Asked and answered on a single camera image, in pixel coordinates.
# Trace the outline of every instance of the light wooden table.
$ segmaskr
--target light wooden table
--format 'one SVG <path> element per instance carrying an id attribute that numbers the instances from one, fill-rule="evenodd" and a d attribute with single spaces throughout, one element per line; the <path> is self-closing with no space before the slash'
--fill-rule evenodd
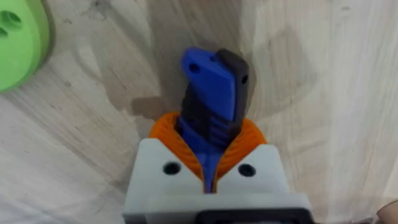
<path id="1" fill-rule="evenodd" d="M 179 109 L 185 48 L 251 66 L 248 118 L 318 221 L 398 197 L 395 0 L 48 0 L 54 48 L 0 96 L 0 223 L 122 223 L 135 151 Z"/>

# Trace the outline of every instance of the green 3d printed disc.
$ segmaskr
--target green 3d printed disc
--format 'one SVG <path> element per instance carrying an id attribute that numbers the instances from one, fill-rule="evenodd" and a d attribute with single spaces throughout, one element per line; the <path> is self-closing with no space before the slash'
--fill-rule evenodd
<path id="1" fill-rule="evenodd" d="M 49 46 L 41 0 L 0 0 L 0 92 L 31 76 Z"/>

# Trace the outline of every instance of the hole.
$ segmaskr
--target hole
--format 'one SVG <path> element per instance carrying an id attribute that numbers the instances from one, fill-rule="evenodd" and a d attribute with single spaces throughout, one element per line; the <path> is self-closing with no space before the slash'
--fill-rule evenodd
<path id="1" fill-rule="evenodd" d="M 256 169 L 250 164 L 240 165 L 238 171 L 244 177 L 252 177 L 256 174 Z"/>
<path id="2" fill-rule="evenodd" d="M 7 37 L 8 37 L 7 31 L 0 27 L 0 39 Z"/>
<path id="3" fill-rule="evenodd" d="M 190 70 L 192 73 L 195 73 L 195 74 L 197 74 L 197 73 L 200 72 L 199 66 L 198 66 L 197 64 L 195 64 L 195 63 L 189 64 L 189 70 Z"/>
<path id="4" fill-rule="evenodd" d="M 163 172 L 167 175 L 178 174 L 181 170 L 181 165 L 178 162 L 168 162 L 163 166 Z"/>
<path id="5" fill-rule="evenodd" d="M 18 30 L 22 27 L 21 19 L 19 18 L 19 16 L 17 16 L 17 14 L 13 12 L 2 11 L 1 19 L 3 24 L 9 29 Z"/>
<path id="6" fill-rule="evenodd" d="M 245 75 L 245 76 L 242 78 L 242 83 L 245 84 L 247 81 L 248 81 L 248 75 Z"/>

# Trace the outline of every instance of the black plastic part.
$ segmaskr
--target black plastic part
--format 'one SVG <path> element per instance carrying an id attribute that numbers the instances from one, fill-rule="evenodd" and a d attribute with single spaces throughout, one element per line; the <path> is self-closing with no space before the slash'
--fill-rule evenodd
<path id="1" fill-rule="evenodd" d="M 199 213 L 195 219 L 195 224 L 233 224 L 237 222 L 315 224 L 311 213 L 304 208 L 209 210 Z"/>
<path id="2" fill-rule="evenodd" d="M 249 67 L 241 57 L 229 50 L 221 49 L 217 51 L 216 57 L 235 76 L 236 103 L 234 119 L 229 121 L 210 110 L 206 104 L 199 100 L 197 93 L 191 85 L 188 86 L 185 98 L 182 102 L 181 117 L 196 133 L 205 138 L 210 144 L 218 148 L 226 149 L 241 132 L 246 111 L 246 100 L 248 97 Z M 211 122 L 211 118 L 216 119 L 219 123 L 224 124 L 224 126 Z M 183 131 L 179 122 L 176 123 L 175 130 L 180 134 L 181 131 Z M 221 141 L 211 141 L 210 136 L 213 138 L 216 137 Z"/>
<path id="3" fill-rule="evenodd" d="M 232 71 L 236 77 L 236 125 L 241 126 L 246 112 L 246 101 L 248 99 L 249 65 L 243 58 L 226 49 L 217 51 L 216 57 Z"/>

